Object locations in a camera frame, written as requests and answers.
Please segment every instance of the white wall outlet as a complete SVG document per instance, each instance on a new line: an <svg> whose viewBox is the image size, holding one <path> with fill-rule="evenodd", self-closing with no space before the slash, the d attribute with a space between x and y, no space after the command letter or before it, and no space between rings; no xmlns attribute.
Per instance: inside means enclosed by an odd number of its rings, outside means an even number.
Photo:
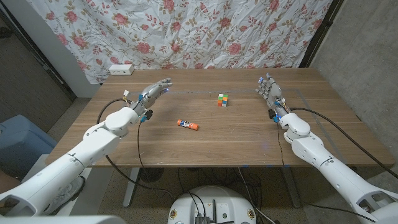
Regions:
<svg viewBox="0 0 398 224"><path fill-rule="evenodd" d="M132 65L112 65L109 71L111 75L131 75L134 67Z"/></svg>

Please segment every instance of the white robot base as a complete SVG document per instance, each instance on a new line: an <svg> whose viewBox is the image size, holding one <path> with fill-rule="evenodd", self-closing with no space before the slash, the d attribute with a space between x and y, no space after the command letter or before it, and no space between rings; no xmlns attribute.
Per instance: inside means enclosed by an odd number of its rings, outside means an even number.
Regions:
<svg viewBox="0 0 398 224"><path fill-rule="evenodd" d="M239 193L222 186L207 185L190 190L198 209L189 194L181 195L172 205L168 224L238 223L255 224L253 206ZM203 206L206 217L203 217Z"/></svg>

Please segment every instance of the rubik's cube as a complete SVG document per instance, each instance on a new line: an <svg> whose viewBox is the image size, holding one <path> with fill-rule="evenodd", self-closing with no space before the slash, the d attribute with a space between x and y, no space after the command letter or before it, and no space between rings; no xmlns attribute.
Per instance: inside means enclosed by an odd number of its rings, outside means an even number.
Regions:
<svg viewBox="0 0 398 224"><path fill-rule="evenodd" d="M228 101L228 95L227 94L219 94L218 95L218 100L217 100L217 105L218 106L225 106L226 107L226 102Z"/></svg>

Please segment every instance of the table top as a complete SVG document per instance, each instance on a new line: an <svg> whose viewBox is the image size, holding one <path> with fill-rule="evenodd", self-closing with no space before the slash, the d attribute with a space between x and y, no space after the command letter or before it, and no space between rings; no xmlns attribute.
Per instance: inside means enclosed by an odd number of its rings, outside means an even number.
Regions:
<svg viewBox="0 0 398 224"><path fill-rule="evenodd" d="M312 68L214 69L214 70L136 70L128 76L110 76L87 104L70 129L48 156L51 163L75 147L84 132L96 123L98 113L109 101L131 99L148 85L172 78L170 91L151 107L150 121L141 124L139 147L146 167L260 167L309 166L292 151L280 130L268 118L265 100L254 89L266 73L280 85L289 107L315 110L333 120L353 139L386 165L394 158L358 119L328 82ZM227 107L217 106L220 93L228 94ZM105 110L101 120L119 110L117 102ZM319 136L325 147L349 166L376 164L335 127L307 111L295 111ZM177 125L182 119L199 125L198 131ZM140 167L137 151L138 125L129 127L110 158L118 166ZM96 166L110 166L102 158Z"/></svg>

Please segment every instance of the robotic arm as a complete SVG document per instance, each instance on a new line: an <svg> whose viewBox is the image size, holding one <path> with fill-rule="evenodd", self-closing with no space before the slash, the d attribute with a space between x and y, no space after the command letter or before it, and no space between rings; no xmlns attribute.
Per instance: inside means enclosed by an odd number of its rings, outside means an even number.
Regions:
<svg viewBox="0 0 398 224"><path fill-rule="evenodd" d="M128 107L123 107L106 117L105 121L89 128L82 142L71 151L20 186L0 194L0 203L10 198L19 201L6 216L40 215L59 191L80 175L84 168L115 151L120 139L128 134L129 124L149 119L152 111L148 108L172 85L171 79L166 78L148 86L137 101L128 103Z"/></svg>
<svg viewBox="0 0 398 224"><path fill-rule="evenodd" d="M259 84L256 91L266 100L270 118L273 116L287 130L284 138L291 143L294 154L317 168L354 212L369 218L358 217L361 223L396 223L398 194L369 184L325 149L310 125L290 112L279 85L269 74L266 79L260 78Z"/></svg>

